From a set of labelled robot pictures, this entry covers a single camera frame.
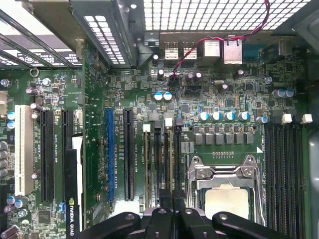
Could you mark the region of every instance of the white connector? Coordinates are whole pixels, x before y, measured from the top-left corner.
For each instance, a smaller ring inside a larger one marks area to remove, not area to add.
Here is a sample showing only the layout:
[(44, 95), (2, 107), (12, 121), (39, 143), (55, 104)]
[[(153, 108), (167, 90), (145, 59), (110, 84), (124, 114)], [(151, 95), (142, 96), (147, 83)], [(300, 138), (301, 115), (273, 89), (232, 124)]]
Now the white connector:
[(15, 106), (14, 194), (33, 192), (33, 120), (29, 106)]

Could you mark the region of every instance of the black pci express slot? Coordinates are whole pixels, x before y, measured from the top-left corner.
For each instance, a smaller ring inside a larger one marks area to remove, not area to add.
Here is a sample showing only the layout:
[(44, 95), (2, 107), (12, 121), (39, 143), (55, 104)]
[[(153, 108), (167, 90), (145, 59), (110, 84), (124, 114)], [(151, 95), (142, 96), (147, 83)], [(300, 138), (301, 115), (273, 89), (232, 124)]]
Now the black pci express slot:
[(72, 148), (73, 135), (73, 111), (62, 110), (61, 112), (61, 134), (62, 134), (62, 198), (65, 200), (65, 151)]
[(181, 174), (182, 174), (182, 165), (180, 158), (180, 136), (181, 136), (181, 127), (177, 126), (174, 132), (174, 181), (175, 189), (181, 190)]
[(134, 199), (134, 115), (131, 108), (124, 109), (124, 174), (125, 174), (125, 200)]
[(267, 226), (305, 238), (302, 126), (268, 124), (265, 143)]
[(41, 127), (41, 199), (54, 198), (54, 116), (53, 111), (40, 112)]

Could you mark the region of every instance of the ram slot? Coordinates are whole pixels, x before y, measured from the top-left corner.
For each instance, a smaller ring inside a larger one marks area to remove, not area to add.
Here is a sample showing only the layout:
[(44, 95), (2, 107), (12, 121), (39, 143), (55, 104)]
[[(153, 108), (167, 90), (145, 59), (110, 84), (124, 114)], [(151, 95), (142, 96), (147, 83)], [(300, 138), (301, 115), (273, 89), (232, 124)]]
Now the ram slot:
[(151, 134), (144, 132), (144, 159), (145, 159), (145, 207), (150, 208), (151, 201), (151, 179), (150, 179), (150, 162), (151, 162)]
[(33, 191), (33, 120), (29, 106), (15, 106), (14, 193), (26, 195)]
[(115, 195), (115, 140), (114, 140), (114, 112), (113, 109), (105, 109), (106, 121), (106, 163), (109, 175), (109, 202), (113, 202)]
[(62, 110), (61, 112), (62, 133), (62, 198), (65, 200), (65, 151), (72, 148), (73, 135), (73, 111)]
[(41, 111), (41, 199), (54, 198), (54, 116), (52, 111)]
[(181, 128), (177, 126), (174, 132), (174, 188), (176, 190), (181, 190), (180, 135)]
[(124, 174), (125, 200), (134, 199), (134, 115), (131, 108), (124, 109)]

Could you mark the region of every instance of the cable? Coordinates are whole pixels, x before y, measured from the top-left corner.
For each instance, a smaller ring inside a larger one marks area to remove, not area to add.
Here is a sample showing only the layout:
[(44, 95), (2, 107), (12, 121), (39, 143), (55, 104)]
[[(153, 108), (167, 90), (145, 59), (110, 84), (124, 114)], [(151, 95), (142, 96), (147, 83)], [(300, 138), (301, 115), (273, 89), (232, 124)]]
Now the cable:
[(185, 58), (193, 51), (195, 50), (195, 48), (202, 42), (206, 41), (206, 40), (218, 40), (218, 41), (236, 41), (236, 40), (244, 40), (246, 39), (248, 36), (252, 36), (252, 35), (255, 35), (256, 33), (258, 33), (259, 31), (261, 31), (265, 24), (267, 23), (268, 21), (268, 18), (269, 18), (269, 14), (270, 14), (270, 3), (269, 3), (269, 0), (264, 0), (264, 4), (266, 6), (266, 16), (264, 18), (264, 20), (260, 23), (259, 26), (257, 26), (254, 30), (252, 30), (250, 33), (246, 33), (246, 34), (243, 34), (241, 36), (232, 36), (232, 37), (218, 37), (218, 36), (207, 36), (203, 39), (200, 39), (194, 46), (193, 48), (191, 48), (189, 51), (186, 52), (186, 54), (177, 62), (177, 64), (175, 65), (175, 68), (173, 69), (173, 74), (176, 75), (176, 72), (177, 72), (177, 68), (184, 62)]

